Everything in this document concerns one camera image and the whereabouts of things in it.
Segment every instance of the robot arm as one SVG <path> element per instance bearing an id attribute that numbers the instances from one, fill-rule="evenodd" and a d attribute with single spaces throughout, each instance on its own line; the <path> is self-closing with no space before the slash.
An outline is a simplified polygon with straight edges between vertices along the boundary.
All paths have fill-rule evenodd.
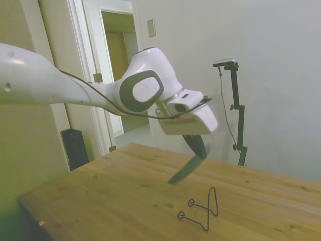
<path id="1" fill-rule="evenodd" d="M 168 135 L 209 134 L 217 127 L 211 109 L 200 104 L 202 93 L 183 89 L 158 48 L 134 55 L 120 80 L 88 84 L 61 73 L 41 55 L 0 44 L 0 76 L 0 103 L 73 103 L 101 107 L 115 114 L 140 113 L 156 104 L 158 121 Z M 186 114 L 171 118 L 181 113 Z"/>

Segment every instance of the floor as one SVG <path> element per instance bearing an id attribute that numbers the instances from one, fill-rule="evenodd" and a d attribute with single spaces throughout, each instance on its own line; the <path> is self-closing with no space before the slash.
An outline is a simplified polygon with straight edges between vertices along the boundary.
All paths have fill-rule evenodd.
<path id="1" fill-rule="evenodd" d="M 115 137 L 116 147 L 121 148 L 130 143 L 139 143 L 152 147 L 149 124 L 143 125 L 122 135 Z"/>

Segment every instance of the power cord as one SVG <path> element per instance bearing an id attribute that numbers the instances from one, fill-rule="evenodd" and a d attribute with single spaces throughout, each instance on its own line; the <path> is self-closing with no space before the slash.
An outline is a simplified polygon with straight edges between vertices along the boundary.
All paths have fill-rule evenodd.
<path id="1" fill-rule="evenodd" d="M 227 127 L 229 129 L 229 132 L 233 138 L 233 141 L 234 141 L 234 144 L 237 146 L 236 144 L 236 141 L 235 141 L 235 138 L 233 136 L 233 133 L 231 131 L 231 128 L 230 128 L 230 125 L 229 125 L 229 122 L 228 122 L 228 119 L 227 119 L 227 114 L 226 114 L 226 107 L 225 107 L 225 102 L 224 102 L 224 98 L 223 98 L 223 90 L 222 90 L 222 72 L 221 72 L 221 68 L 218 67 L 219 69 L 219 72 L 220 72 L 220 85 L 221 85 L 221 98 L 222 98 L 222 103 L 223 103 L 223 107 L 224 107 L 224 113 L 225 113 L 225 120 L 226 120 L 226 124 L 227 124 Z"/>
<path id="2" fill-rule="evenodd" d="M 88 87 L 92 88 L 95 92 L 97 92 L 100 96 L 102 96 L 104 99 L 106 99 L 109 103 L 111 103 L 111 104 L 112 104 L 117 110 L 119 110 L 120 112 L 122 112 L 122 113 L 124 113 L 124 114 L 128 114 L 128 115 L 133 115 L 133 116 L 148 117 L 148 118 L 152 118 L 152 119 L 176 119 L 176 118 L 178 118 L 178 117 L 180 117 L 180 116 L 182 116 L 182 115 L 184 115 L 184 114 L 187 114 L 187 113 L 189 113 L 189 112 L 194 111 L 194 110 L 197 109 L 198 107 L 200 107 L 200 106 L 206 104 L 207 102 L 209 102 L 210 100 L 212 100 L 212 99 L 210 99 L 210 98 L 206 98 L 206 97 L 205 97 L 205 98 L 202 100 L 202 102 L 199 103 L 198 105 L 196 105 L 194 108 L 189 109 L 189 110 L 187 110 L 187 111 L 185 111 L 185 112 L 183 112 L 183 113 L 179 113 L 179 114 L 176 114 L 176 115 L 173 115 L 173 116 L 169 116 L 169 117 L 158 117 L 158 116 L 147 115 L 147 114 L 131 113 L 131 112 L 125 111 L 125 110 L 121 109 L 120 107 L 118 107 L 114 102 L 112 102 L 108 97 L 106 97 L 103 93 L 101 93 L 101 92 L 100 92 L 99 90 L 97 90 L 95 87 L 93 87 L 92 85 L 90 85 L 87 81 L 82 80 L 81 78 L 78 78 L 77 76 L 75 76 L 75 75 L 73 75 L 73 74 L 70 74 L 70 73 L 68 73 L 68 72 L 65 72 L 65 71 L 62 71 L 62 70 L 60 70 L 60 72 L 63 73 L 63 74 L 69 75 L 70 77 L 73 77 L 73 78 L 79 80 L 80 82 L 86 84 Z M 106 110 L 106 111 L 108 111 L 108 112 L 110 112 L 110 113 L 112 113 L 112 114 L 114 114 L 114 115 L 120 115 L 120 114 L 117 114 L 117 113 L 115 113 L 115 112 L 112 112 L 112 111 L 109 110 L 109 109 L 105 109 L 105 108 L 103 108 L 103 109 Z"/>

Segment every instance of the metal wire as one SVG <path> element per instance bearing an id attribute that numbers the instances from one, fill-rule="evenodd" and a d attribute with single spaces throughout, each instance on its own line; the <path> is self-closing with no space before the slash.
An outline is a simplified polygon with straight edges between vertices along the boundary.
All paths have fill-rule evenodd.
<path id="1" fill-rule="evenodd" d="M 214 213 L 211 209 L 210 209 L 210 197 L 211 197 L 211 191 L 214 190 L 214 196 L 215 196 L 215 204 L 216 204 L 216 213 Z M 200 208 L 203 208 L 203 209 L 206 209 L 207 210 L 207 228 L 205 228 L 200 222 L 197 222 L 191 218 L 188 218 L 188 217 L 185 217 L 185 213 L 183 211 L 180 211 L 178 214 L 177 214 L 177 218 L 178 219 L 187 219 L 191 222 L 194 222 L 198 225 L 200 225 L 202 227 L 202 229 L 206 232 L 208 232 L 210 230 L 210 212 L 215 216 L 217 217 L 219 215 L 219 207 L 218 207 L 218 203 L 217 203 L 217 196 L 216 196 L 216 189 L 215 187 L 211 187 L 210 188 L 210 191 L 209 191 L 209 194 L 207 196 L 207 207 L 204 207 L 204 206 L 201 206 L 201 205 L 198 205 L 195 203 L 195 200 L 194 199 L 190 199 L 187 203 L 187 205 L 189 207 L 193 207 L 193 206 L 197 206 L 197 207 L 200 207 Z"/>

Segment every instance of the wooden table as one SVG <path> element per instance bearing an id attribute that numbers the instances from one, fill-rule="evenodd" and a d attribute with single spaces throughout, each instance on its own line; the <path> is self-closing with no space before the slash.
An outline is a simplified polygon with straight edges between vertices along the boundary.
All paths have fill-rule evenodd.
<path id="1" fill-rule="evenodd" d="M 321 184 L 206 160 L 178 185 L 167 184 L 190 156 L 130 144 L 20 198 L 53 240 L 320 241 Z M 206 205 L 215 186 L 219 216 Z"/>

